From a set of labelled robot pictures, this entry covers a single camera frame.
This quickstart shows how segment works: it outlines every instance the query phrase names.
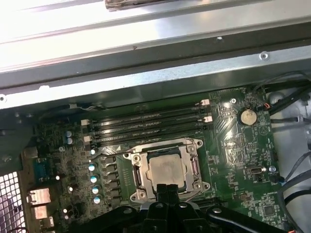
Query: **motherboard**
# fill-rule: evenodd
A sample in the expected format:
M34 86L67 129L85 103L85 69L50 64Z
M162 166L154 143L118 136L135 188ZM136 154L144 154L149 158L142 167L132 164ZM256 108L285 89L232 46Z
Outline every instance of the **motherboard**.
M59 118L36 127L36 185L56 232L156 198L159 183L202 211L221 204L282 228L265 93L247 87Z

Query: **cable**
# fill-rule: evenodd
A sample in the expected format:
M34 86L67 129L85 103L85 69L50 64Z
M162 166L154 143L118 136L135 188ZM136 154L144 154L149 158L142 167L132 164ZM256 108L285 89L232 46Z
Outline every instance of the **cable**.
M286 191L287 189L295 186L298 183L301 183L307 179L311 178L311 170L305 171L299 175L297 175L296 177L292 178L290 181L288 181L287 183L285 183L277 192L277 198L278 198L278 203L280 205L280 209L284 212L285 216L287 217L288 221L290 223L292 223L292 225L294 226L294 228L299 231L300 233L304 233L301 228L297 225L297 223L294 221L293 217L291 216L291 214L289 213L289 211L286 208L286 204L285 204L285 200L284 200L284 191Z
M13 229L7 231L6 233L11 233L13 231L18 231L18 230L25 230L26 233L29 233L29 231L28 231L28 229L26 227L16 227L16 228L13 228Z
M294 172L297 170L297 168L300 166L300 164L309 156L311 156L311 151L304 153L298 160L297 162L294 164L292 170L290 171L290 173L288 173L288 175L285 178L285 182L287 182L290 177L294 174Z
M282 124L282 123L291 123L291 122L299 122L298 117L289 117L289 118L283 118L283 119L271 119L271 123L273 124ZM311 124L311 120L307 118L302 118L302 122L306 124Z
M272 78L269 78L269 79L266 79L266 80L262 81L261 83L259 83L258 85L256 85L254 87L252 92L256 92L258 89L260 89L262 86L264 86L264 85L266 85L268 83L271 83L271 82L273 82L275 80L278 80L278 79L281 79L281 78L284 78L284 77L287 77L287 76L290 76L290 75L301 75L305 79L311 81L311 78L306 73L304 73L302 71L292 71L292 72L284 73L284 74L281 74L281 75L278 75L278 76L275 76L275 77L272 77Z
M291 104L295 103L297 100L299 100L303 95L308 94L311 91L311 86L302 87L293 93L291 93L289 96L285 97L282 100L279 100L276 104L272 106L271 109L269 109L270 115L274 115L283 109L287 108Z
M284 200L285 205L287 205L292 200L294 200L300 196L310 195L310 194L311 194L311 189L310 190L300 190L300 191L294 192L294 193L290 194L287 198L285 198L285 200Z

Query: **green circuit board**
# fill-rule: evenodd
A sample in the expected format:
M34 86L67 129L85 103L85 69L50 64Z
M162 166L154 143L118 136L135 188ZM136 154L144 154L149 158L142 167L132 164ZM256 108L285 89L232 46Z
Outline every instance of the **green circuit board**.
M172 135L165 134L148 140L141 138L136 140L134 137L135 140L121 140L117 144L110 142L119 140L120 137L110 137L107 140L97 137L94 140L86 140L92 132L88 131L87 126L81 126L81 122L85 119L95 122L105 117L113 121L114 117L121 115L133 113L139 115L151 110L169 109L206 99L210 102L208 115L212 116L213 121L204 130L181 131L183 127L181 126L179 133ZM83 204L80 210L83 213L77 219L64 221L60 216L62 227L66 228L73 221L86 222L119 205L130 204L139 207L138 203L130 201L130 196L136 191L131 161L122 156L101 158L96 161L98 167L90 172L87 167L89 159L93 157L90 153L92 143L101 142L102 151L116 153L150 140L164 141L189 137L204 142L198 150L199 164L202 180L211 185L210 190L196 196L193 201L218 197L226 202L226 206L230 209L281 228L284 214L280 211L276 200L276 192L280 185L269 180L270 176L278 173L269 113L258 111L256 122L251 126L243 125L238 120L238 114L243 109L254 108L264 101L263 91L254 96L247 91L247 88L239 87L90 112L68 117L58 123L39 125L37 133L42 141L38 144L38 151L40 157L50 162L48 174L51 176L57 173L67 174L59 186L63 193L58 200L59 209L70 203ZM73 143L67 143L64 136L67 131L72 133ZM252 169L258 167L261 167L262 172L252 174ZM118 193L112 193L111 187L108 188L108 169L113 174L117 173L115 177L109 177L109 180L118 180L114 184L118 186ZM94 194L91 189L94 184L90 182L90 177L94 174L99 175L97 183L104 187L100 193L103 198L100 204L93 203ZM79 188L73 193L67 191L71 183L79 184Z

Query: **solid capacitor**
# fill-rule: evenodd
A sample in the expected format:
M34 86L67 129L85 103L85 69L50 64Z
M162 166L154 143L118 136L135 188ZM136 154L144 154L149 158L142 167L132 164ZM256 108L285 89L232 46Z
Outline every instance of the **solid capacitor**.
M66 143L67 143L68 145L71 145L71 144L73 143L73 139L72 139L71 137L67 138L67 139L66 139Z
M90 165L88 166L88 170L89 170L89 171L94 171L96 167L97 167L97 164L90 164Z
M71 137L72 136L72 132L71 131L66 131L65 136L66 137Z
M100 189L101 189L100 185L96 185L92 188L92 193L98 194Z
M95 204L99 204L101 202L101 200L102 200L102 196L98 195L98 196L94 197L93 201Z
M94 175L94 176L91 176L91 182L92 183L96 183L97 182L97 180L98 180L98 178L99 178L99 176L98 175Z

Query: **screw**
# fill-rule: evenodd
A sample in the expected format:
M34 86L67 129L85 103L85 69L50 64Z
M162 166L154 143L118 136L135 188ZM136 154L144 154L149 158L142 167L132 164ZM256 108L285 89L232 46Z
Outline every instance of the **screw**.
M194 184L194 188L195 188L195 189L201 188L201 185L200 185L199 183L195 183L195 184Z
M219 209L219 208L214 208L214 209L213 209L213 212L216 213L216 214L219 214L219 213L222 212L222 210Z
M180 208L186 208L186 207L187 207L187 204L184 203L184 202L182 202L182 203L179 204L179 207L180 207Z
M276 167L275 166L270 166L269 167L270 172L276 172Z
M269 53L264 51L261 54L259 54L259 59L261 59L262 61L266 61L269 59Z
M130 214L130 213L132 213L132 212L133 212L133 210L130 209L130 208L128 208L128 209L126 209L126 210L123 211L124 214Z
M194 147L193 146L188 147L188 151L189 152L194 152Z
M135 156L133 157L133 160L134 160L135 162L138 162L138 161L140 160L140 157L139 157L138 155L135 155Z
M146 197L146 193L145 193L145 192L141 192L141 193L140 193L140 196L141 196L142 198L145 198L145 197Z

